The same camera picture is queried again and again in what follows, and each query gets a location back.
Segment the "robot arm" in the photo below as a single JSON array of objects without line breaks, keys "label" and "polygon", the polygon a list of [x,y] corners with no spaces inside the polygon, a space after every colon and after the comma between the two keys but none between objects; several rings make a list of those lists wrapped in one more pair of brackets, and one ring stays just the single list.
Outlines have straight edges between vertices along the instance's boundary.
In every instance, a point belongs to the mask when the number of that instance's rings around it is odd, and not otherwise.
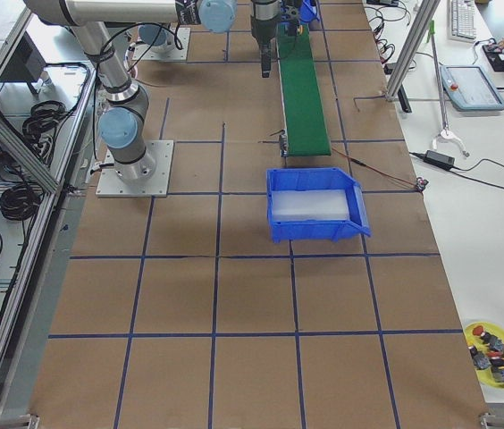
[{"label": "robot arm", "polygon": [[303,2],[301,0],[281,0],[280,21],[284,28],[284,33],[288,37],[296,37],[302,30],[300,9]]},{"label": "robot arm", "polygon": [[98,132],[123,181],[149,177],[157,161],[142,137],[147,92],[117,58],[105,23],[201,24],[213,33],[223,33],[231,29],[237,13],[235,1],[27,1],[25,5],[49,24],[70,27],[96,66],[111,106],[101,115]]}]

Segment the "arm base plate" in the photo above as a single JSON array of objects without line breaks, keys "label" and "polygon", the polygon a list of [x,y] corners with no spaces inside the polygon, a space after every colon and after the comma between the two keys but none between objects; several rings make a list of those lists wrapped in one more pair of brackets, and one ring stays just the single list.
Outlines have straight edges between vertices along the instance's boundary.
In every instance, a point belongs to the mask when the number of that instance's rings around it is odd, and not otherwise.
[{"label": "arm base plate", "polygon": [[189,49],[189,28],[169,31],[155,25],[144,25],[139,29],[139,37],[147,46],[146,60],[162,62],[186,61]]},{"label": "arm base plate", "polygon": [[107,150],[105,163],[97,183],[100,198],[166,198],[169,189],[174,142],[146,140],[146,153],[135,164],[115,162]]}]

